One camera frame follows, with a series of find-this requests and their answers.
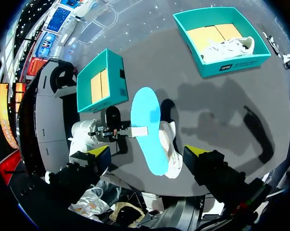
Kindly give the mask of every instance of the dark gray floor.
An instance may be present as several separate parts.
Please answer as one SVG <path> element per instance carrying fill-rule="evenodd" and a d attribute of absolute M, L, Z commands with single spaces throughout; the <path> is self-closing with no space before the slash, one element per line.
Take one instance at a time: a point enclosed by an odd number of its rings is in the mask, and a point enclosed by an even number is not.
<path fill-rule="evenodd" d="M 177 30 L 158 32 L 124 52 L 129 101 L 118 105 L 122 119 L 130 118 L 135 93 L 152 88 L 162 103 L 171 99 L 176 109 L 171 118 L 177 127 L 177 145 L 218 150 L 233 168 L 245 171 L 247 181 L 273 170 L 287 156 L 290 139 L 290 105 L 283 79 L 283 66 L 272 56 L 261 68 L 247 69 L 202 79 Z M 274 156 L 263 164 L 262 149 L 243 123 L 248 106 L 261 119 L 275 147 Z M 99 113 L 81 113 L 81 119 L 100 118 Z M 115 144 L 111 144 L 115 153 Z M 136 139 L 128 139 L 128 153 L 112 158 L 118 167 L 112 173 L 131 186 L 159 195 L 192 196 L 207 193 L 184 166 L 170 180 L 148 169 Z"/>
<path fill-rule="evenodd" d="M 226 155 L 229 165 L 247 172 L 248 181 L 260 177 L 285 160 L 290 141 L 290 70 L 274 55 L 261 68 L 201 79 L 189 50 L 176 30 L 172 14 L 184 10 L 214 6 L 234 6 L 262 31 L 274 35 L 281 51 L 290 51 L 287 33 L 275 14 L 260 0 L 111 0 L 91 19 L 104 30 L 90 44 L 80 45 L 73 64 L 81 70 L 99 52 L 109 48 L 124 58 L 129 102 L 118 105 L 123 119 L 129 119 L 131 101 L 144 86 L 155 90 L 159 101 L 171 99 L 177 110 L 177 144 Z M 78 31 L 85 23 L 80 23 Z M 274 156 L 262 164 L 257 156 L 261 147 L 244 126 L 243 106 L 249 106 L 261 118 L 275 147 Z M 81 120 L 99 118 L 99 114 L 80 115 Z M 112 158 L 115 175 L 131 186 L 160 195 L 191 196 L 207 193 L 199 187 L 184 166 L 175 180 L 149 172 L 135 139 L 128 140 L 129 152 Z"/>

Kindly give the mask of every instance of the shoe insole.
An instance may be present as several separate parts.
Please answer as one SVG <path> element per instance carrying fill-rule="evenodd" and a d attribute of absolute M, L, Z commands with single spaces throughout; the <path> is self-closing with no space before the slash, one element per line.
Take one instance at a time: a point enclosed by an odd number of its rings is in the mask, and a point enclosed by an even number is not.
<path fill-rule="evenodd" d="M 144 153 L 149 170 L 156 176 L 168 171 L 168 161 L 159 139 L 160 104 L 151 88 L 141 88 L 134 96 L 131 107 L 131 125 L 147 127 L 148 136 L 136 137 Z"/>

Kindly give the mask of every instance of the white shoe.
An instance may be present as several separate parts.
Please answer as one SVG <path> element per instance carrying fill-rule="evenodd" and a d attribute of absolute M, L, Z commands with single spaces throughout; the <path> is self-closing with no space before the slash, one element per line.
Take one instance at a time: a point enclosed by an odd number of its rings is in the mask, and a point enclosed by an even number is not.
<path fill-rule="evenodd" d="M 183 165 L 182 155 L 177 153 L 174 148 L 173 140 L 175 139 L 175 136 L 175 122 L 171 122 L 169 124 L 165 121 L 161 121 L 159 138 L 168 159 L 168 171 L 165 173 L 165 176 L 170 179 L 175 179 L 178 177 Z"/>
<path fill-rule="evenodd" d="M 252 37 L 232 38 L 222 43 L 212 43 L 203 51 L 203 61 L 212 63 L 227 58 L 252 55 L 254 48 L 255 40 Z"/>

